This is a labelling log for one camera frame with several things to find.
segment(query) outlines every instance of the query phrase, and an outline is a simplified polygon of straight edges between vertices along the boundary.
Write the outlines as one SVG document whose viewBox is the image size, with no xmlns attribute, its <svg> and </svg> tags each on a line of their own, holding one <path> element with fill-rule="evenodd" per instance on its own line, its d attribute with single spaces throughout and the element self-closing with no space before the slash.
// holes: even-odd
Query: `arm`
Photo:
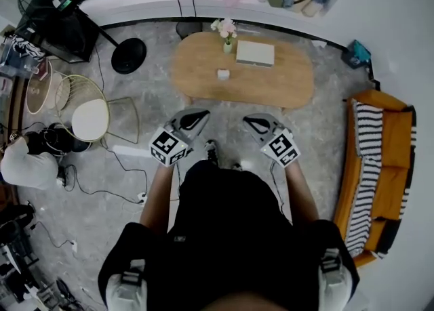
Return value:
<svg viewBox="0 0 434 311">
<path fill-rule="evenodd" d="M 285 168 L 294 226 L 305 226 L 319 219 L 318 210 L 298 161 Z"/>
<path fill-rule="evenodd" d="M 174 165 L 158 166 L 147 196 L 148 200 L 140 216 L 140 224 L 149 228 L 156 235 L 167 234 L 173 174 Z"/>
</svg>

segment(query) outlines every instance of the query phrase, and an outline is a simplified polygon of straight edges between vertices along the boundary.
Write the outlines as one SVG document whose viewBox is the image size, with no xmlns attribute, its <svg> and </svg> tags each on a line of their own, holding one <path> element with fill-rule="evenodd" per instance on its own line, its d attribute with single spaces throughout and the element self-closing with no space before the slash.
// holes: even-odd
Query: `pink flower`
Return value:
<svg viewBox="0 0 434 311">
<path fill-rule="evenodd" d="M 223 23 L 223 24 L 232 24 L 233 21 L 232 21 L 230 18 L 225 18 L 225 19 L 222 21 L 222 23 Z"/>
<path fill-rule="evenodd" d="M 235 32 L 235 25 L 233 24 L 224 24 L 223 25 L 223 30 L 227 31 L 228 33 L 233 33 Z"/>
</svg>

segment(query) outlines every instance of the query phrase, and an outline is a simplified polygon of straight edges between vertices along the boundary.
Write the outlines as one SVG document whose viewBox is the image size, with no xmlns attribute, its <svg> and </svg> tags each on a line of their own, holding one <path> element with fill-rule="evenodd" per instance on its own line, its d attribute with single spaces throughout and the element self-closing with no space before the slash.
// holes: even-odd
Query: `wooden coffee table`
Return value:
<svg viewBox="0 0 434 311">
<path fill-rule="evenodd" d="M 171 78 L 185 95 L 192 98 L 226 100 L 298 108 L 313 95 L 313 70 L 309 57 L 290 43 L 239 35 L 239 40 L 275 46 L 272 68 L 235 62 L 237 44 L 230 54 L 223 53 L 223 39 L 218 33 L 195 33 L 182 40 L 172 60 Z M 229 69 L 229 80 L 217 78 L 218 69 Z"/>
</svg>

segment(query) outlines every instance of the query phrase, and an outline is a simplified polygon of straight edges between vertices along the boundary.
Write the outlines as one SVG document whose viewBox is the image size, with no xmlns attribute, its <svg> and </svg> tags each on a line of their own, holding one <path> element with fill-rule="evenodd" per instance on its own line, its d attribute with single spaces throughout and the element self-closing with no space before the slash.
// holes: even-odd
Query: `floor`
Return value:
<svg viewBox="0 0 434 311">
<path fill-rule="evenodd" d="M 120 75 L 111 68 L 113 46 L 102 37 L 97 42 L 101 73 L 104 77 L 104 93 L 110 99 L 133 97 L 140 116 L 139 147 L 147 148 L 152 134 L 172 115 L 184 108 L 180 94 L 170 83 L 170 60 L 180 42 L 175 31 L 175 22 L 143 22 L 133 26 L 112 28 L 108 33 L 118 41 L 129 37 L 142 39 L 148 47 L 143 65 L 132 74 Z M 195 141 L 195 151 L 179 164 L 180 178 L 197 160 L 203 157 L 203 143 L 214 138 L 220 145 L 222 161 L 229 165 L 239 160 L 245 169 L 257 173 L 268 182 L 276 193 L 270 174 L 271 161 L 258 150 L 249 133 L 242 127 L 245 115 L 268 112 L 294 132 L 296 143 L 302 153 L 300 164 L 324 219 L 332 219 L 338 199 L 340 178 L 344 163 L 346 135 L 346 104 L 342 101 L 352 94 L 372 88 L 364 69 L 352 70 L 340 60 L 340 51 L 326 46 L 315 47 L 308 39 L 289 35 L 257 26 L 240 25 L 239 33 L 261 35 L 289 41 L 303 49 L 311 58 L 315 73 L 315 93 L 306 106 L 291 110 L 284 115 L 280 108 L 214 100 L 195 100 L 194 106 L 211 110 L 210 121 Z M 66 74 L 87 76 L 102 87 L 98 56 L 94 54 L 90 63 L 66 64 L 55 61 L 57 70 Z M 133 111 L 128 105 L 116 105 L 111 112 L 110 130 L 133 138 L 136 133 Z M 42 112 L 24 116 L 24 124 L 42 121 L 45 124 L 58 121 L 55 112 Z M 131 146 L 123 140 L 109 136 L 107 144 Z M 70 154 L 62 164 L 77 166 L 78 178 L 88 192 L 110 190 L 132 200 L 137 194 L 149 189 L 157 162 L 143 157 L 120 156 L 127 168 L 146 170 L 124 172 L 115 156 L 94 144 L 81 154 Z M 283 170 L 274 170 L 277 187 L 283 197 L 283 210 L 290 218 L 288 192 L 285 189 Z M 174 174 L 170 225 L 174 221 L 178 201 L 178 176 Z M 55 248 L 42 227 L 31 233 L 31 243 L 40 262 L 39 267 L 47 280 L 61 277 L 77 299 L 85 305 L 103 310 L 98 292 L 97 277 L 100 267 L 116 243 L 123 227 L 137 221 L 142 207 L 126 203 L 109 193 L 93 195 L 82 193 L 75 186 L 72 192 L 58 187 L 42 192 L 30 188 L 19 188 L 24 203 L 30 200 L 37 209 L 37 220 L 43 222 L 59 245 L 66 239 L 77 242 L 77 252 L 70 244 Z"/>
</svg>

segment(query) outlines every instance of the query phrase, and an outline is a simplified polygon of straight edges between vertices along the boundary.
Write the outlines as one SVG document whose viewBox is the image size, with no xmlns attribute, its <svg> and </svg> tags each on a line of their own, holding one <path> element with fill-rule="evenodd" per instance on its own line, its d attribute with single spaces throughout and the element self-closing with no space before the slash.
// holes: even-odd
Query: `flower vase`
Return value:
<svg viewBox="0 0 434 311">
<path fill-rule="evenodd" d="M 223 52 L 225 54 L 230 54 L 231 51 L 232 51 L 232 43 L 224 43 L 223 44 Z"/>
</svg>

